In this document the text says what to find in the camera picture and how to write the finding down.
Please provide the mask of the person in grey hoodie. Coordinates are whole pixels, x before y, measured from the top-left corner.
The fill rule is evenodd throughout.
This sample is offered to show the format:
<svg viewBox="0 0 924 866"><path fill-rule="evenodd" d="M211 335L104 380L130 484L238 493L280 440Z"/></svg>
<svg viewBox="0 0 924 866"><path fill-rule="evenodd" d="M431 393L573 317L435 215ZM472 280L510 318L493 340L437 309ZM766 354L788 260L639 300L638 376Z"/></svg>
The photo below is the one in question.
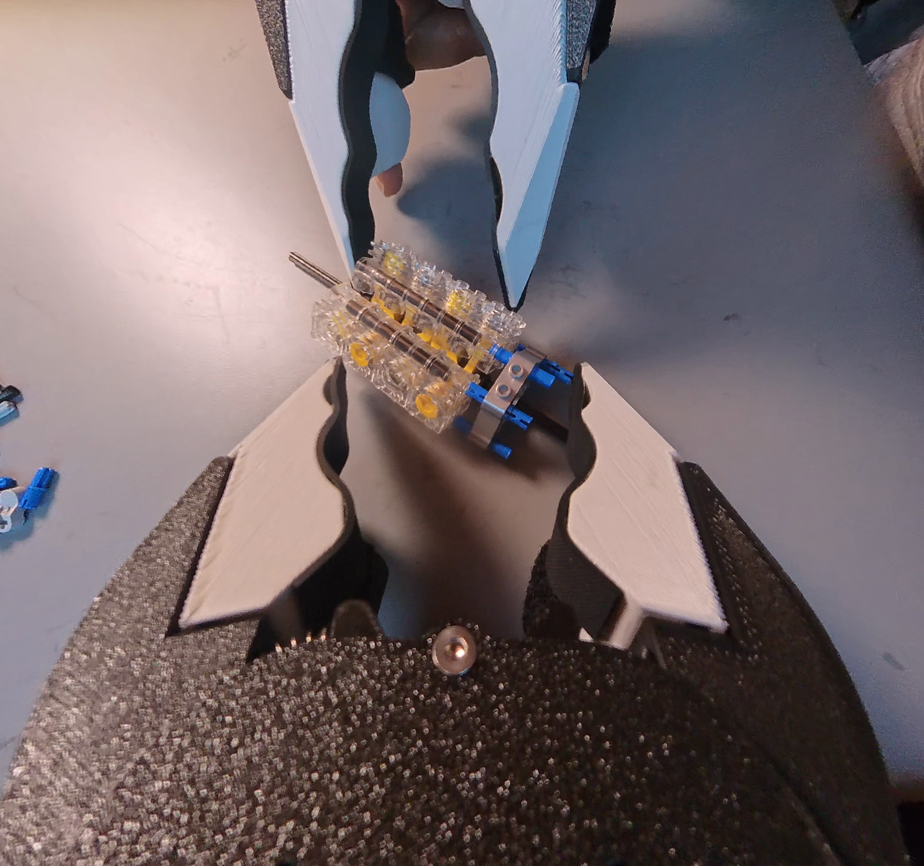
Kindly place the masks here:
<svg viewBox="0 0 924 866"><path fill-rule="evenodd" d="M923 181L923 28L866 64L920 182Z"/></svg>

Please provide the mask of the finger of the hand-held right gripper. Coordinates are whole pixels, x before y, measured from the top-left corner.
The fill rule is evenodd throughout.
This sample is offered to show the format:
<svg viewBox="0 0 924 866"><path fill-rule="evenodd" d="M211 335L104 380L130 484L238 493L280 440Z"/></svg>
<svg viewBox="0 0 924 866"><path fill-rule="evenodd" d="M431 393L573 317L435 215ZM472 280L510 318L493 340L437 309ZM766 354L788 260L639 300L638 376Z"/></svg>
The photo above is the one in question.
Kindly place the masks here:
<svg viewBox="0 0 924 866"><path fill-rule="evenodd" d="M374 236L374 50L362 0L284 0L291 109L346 272Z"/></svg>
<svg viewBox="0 0 924 866"><path fill-rule="evenodd" d="M548 222L579 87L567 80L566 0L468 0L492 61L490 154L500 175L496 249L506 302L522 303Z"/></svg>

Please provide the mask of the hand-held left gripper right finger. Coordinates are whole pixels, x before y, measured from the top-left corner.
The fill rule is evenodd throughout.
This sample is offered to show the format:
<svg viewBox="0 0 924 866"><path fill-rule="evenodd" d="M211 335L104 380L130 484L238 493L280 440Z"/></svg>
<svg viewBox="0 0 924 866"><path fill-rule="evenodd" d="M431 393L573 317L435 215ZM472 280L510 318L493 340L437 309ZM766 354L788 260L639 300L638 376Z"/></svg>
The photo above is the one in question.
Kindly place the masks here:
<svg viewBox="0 0 924 866"><path fill-rule="evenodd" d="M589 434L589 459L572 457L562 599L587 636L627 650L649 619L723 634L713 582L676 450L592 366L580 364L569 442Z"/></svg>

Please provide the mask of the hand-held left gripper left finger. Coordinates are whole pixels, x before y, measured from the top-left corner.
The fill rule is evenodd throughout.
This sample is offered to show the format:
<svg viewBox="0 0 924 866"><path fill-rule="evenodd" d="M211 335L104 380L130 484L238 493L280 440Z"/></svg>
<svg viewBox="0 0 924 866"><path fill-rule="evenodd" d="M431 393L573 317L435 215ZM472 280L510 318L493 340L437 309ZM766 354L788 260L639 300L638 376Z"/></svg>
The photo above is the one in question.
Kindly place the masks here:
<svg viewBox="0 0 924 866"><path fill-rule="evenodd" d="M346 370L330 359L233 450L179 629L262 617L294 641L317 627L296 590L356 528L348 451Z"/></svg>

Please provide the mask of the grey desk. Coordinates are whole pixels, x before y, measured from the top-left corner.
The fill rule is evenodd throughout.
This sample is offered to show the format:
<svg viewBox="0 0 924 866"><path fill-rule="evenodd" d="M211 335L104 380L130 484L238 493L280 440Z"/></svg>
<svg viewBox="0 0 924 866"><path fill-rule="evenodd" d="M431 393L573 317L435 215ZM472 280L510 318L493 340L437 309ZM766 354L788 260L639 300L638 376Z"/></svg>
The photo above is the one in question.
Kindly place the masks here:
<svg viewBox="0 0 924 866"><path fill-rule="evenodd" d="M706 469L922 795L922 213L828 0L618 0L523 316ZM2 0L2 777L91 599L325 358L252 0Z"/></svg>

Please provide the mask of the pile of mixed toy parts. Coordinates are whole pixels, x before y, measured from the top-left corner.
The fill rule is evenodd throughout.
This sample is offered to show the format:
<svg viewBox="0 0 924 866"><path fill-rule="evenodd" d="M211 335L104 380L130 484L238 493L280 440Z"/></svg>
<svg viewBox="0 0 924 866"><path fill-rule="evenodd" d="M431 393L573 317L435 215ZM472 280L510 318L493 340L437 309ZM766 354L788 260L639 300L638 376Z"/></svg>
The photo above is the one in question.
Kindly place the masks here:
<svg viewBox="0 0 924 866"><path fill-rule="evenodd" d="M11 385L1 386L1 423L18 415L21 392ZM23 525L29 516L42 506L56 483L57 472L41 467L29 484L20 484L15 478L1 477L1 533L8 534Z"/></svg>

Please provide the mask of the clear toy brick engine model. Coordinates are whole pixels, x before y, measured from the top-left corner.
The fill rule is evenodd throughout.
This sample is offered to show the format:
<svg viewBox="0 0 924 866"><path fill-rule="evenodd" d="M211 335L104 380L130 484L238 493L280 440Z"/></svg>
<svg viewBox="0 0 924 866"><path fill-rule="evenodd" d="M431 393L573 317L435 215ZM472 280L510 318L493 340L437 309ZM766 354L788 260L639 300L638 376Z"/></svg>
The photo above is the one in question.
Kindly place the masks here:
<svg viewBox="0 0 924 866"><path fill-rule="evenodd" d="M518 313L403 246L375 241L341 281L303 256L289 260L328 289L311 334L435 433L451 426L502 458L506 425L525 431L533 387L569 386L573 375L520 341Z"/></svg>

